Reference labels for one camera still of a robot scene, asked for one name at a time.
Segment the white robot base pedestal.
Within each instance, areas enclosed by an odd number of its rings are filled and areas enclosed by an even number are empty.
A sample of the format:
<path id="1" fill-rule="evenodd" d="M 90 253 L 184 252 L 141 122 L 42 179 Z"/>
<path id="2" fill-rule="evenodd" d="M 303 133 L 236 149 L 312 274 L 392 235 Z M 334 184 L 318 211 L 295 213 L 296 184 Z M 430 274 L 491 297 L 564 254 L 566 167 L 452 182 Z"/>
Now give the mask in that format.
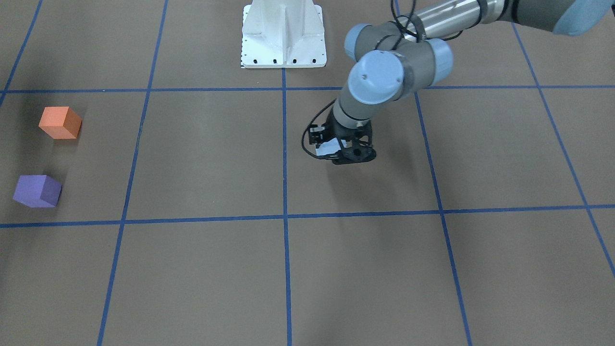
<path id="1" fill-rule="evenodd" d="M 242 15 L 241 68 L 326 66 L 323 10 L 313 1 L 253 0 Z"/>

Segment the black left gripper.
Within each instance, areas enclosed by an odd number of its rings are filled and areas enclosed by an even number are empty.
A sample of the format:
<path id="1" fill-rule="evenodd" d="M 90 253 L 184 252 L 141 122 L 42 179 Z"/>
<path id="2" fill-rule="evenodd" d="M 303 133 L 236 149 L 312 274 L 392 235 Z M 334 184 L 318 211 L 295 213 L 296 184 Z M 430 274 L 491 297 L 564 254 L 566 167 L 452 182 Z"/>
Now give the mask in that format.
<path id="1" fill-rule="evenodd" d="M 372 125 L 367 124 L 349 129 L 341 125 L 332 114 L 327 117 L 326 124 L 309 125 L 309 144 L 321 146 L 334 140 L 340 146 L 334 153 L 326 156 L 336 165 L 363 163 L 374 160 L 377 156 L 372 144 Z"/>

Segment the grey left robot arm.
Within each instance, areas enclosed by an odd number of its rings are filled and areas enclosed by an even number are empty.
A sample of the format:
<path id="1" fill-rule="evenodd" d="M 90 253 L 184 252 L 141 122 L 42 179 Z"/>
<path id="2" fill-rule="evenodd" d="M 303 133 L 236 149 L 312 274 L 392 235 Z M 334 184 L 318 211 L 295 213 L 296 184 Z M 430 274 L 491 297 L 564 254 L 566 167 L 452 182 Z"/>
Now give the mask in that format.
<path id="1" fill-rule="evenodd" d="M 454 55 L 448 41 L 478 25 L 497 21 L 580 36 L 614 9 L 612 0 L 444 0 L 381 25 L 359 24 L 347 33 L 354 61 L 326 121 L 312 121 L 301 137 L 309 156 L 336 165 L 376 158 L 372 118 L 386 105 L 445 79 Z"/>

